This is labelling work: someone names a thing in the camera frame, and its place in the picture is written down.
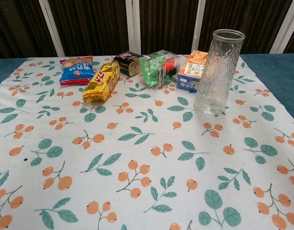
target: transparent plastic box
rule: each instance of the transparent plastic box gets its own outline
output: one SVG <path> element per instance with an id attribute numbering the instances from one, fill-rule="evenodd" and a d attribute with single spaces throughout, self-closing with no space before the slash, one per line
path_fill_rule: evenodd
<path id="1" fill-rule="evenodd" d="M 177 80 L 180 69 L 180 56 L 160 50 L 140 58 L 142 75 L 149 86 L 157 88 Z"/>

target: glass vase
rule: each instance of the glass vase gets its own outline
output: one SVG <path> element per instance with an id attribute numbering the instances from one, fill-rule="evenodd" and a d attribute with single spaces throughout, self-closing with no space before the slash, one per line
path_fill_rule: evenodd
<path id="1" fill-rule="evenodd" d="M 242 32 L 221 29 L 213 32 L 208 58 L 202 73 L 194 108 L 219 115 L 225 111 L 239 52 L 245 39 Z"/>

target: blue table surface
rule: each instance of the blue table surface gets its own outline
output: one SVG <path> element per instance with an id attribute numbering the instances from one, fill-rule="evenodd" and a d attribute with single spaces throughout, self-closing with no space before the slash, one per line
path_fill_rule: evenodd
<path id="1" fill-rule="evenodd" d="M 244 54 L 241 57 L 294 118 L 294 54 Z M 0 83 L 25 60 L 0 59 Z"/>

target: floral tablecloth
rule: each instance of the floral tablecloth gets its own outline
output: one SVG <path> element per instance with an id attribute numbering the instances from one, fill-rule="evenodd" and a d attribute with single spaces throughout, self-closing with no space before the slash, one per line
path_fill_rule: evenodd
<path id="1" fill-rule="evenodd" d="M 0 85 L 0 229 L 294 229 L 294 120 L 241 58 L 219 116 L 124 74 L 83 103 L 59 59 Z"/>

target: yellow snack wrapper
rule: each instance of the yellow snack wrapper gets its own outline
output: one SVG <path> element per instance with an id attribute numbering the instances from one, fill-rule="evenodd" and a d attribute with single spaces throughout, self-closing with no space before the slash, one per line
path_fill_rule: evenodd
<path id="1" fill-rule="evenodd" d="M 120 66 L 117 62 L 105 63 L 94 75 L 83 90 L 85 102 L 105 102 L 120 77 Z"/>

